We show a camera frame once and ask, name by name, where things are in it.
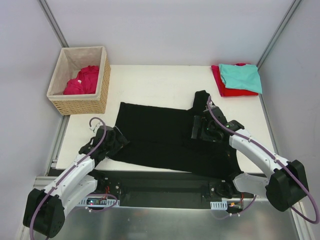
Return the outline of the black daisy print t-shirt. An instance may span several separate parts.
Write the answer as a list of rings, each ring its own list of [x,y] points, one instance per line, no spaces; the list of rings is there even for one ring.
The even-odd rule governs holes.
[[[242,171],[229,142],[192,138],[194,116],[209,94],[197,91],[188,110],[121,102],[115,125],[129,141],[112,160],[229,180]]]

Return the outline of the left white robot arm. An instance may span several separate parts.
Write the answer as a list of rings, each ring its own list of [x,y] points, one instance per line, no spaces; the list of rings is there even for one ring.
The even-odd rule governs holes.
[[[43,189],[34,188],[28,194],[23,225],[32,233],[53,238],[62,229],[69,213],[86,196],[94,194],[106,200],[111,188],[96,166],[115,156],[128,143],[117,127],[100,126],[67,169]]]

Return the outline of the teal t-shirt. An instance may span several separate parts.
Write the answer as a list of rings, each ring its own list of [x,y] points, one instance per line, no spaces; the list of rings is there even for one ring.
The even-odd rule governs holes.
[[[262,94],[261,78],[258,68],[253,64],[219,64],[221,80],[227,89],[246,90]]]

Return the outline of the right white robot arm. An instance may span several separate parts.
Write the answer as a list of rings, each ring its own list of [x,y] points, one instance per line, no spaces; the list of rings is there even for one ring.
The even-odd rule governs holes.
[[[232,181],[225,184],[228,196],[234,198],[242,192],[262,196],[281,212],[306,197],[309,187],[303,164],[270,152],[241,123],[227,121],[219,107],[214,105],[194,116],[191,137],[211,143],[227,143],[263,172],[263,177],[245,172],[234,175]]]

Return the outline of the wicker basket with liner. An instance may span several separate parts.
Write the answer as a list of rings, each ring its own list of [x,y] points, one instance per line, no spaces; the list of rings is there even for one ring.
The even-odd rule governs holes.
[[[111,67],[104,46],[64,47],[47,97],[61,115],[103,114]]]

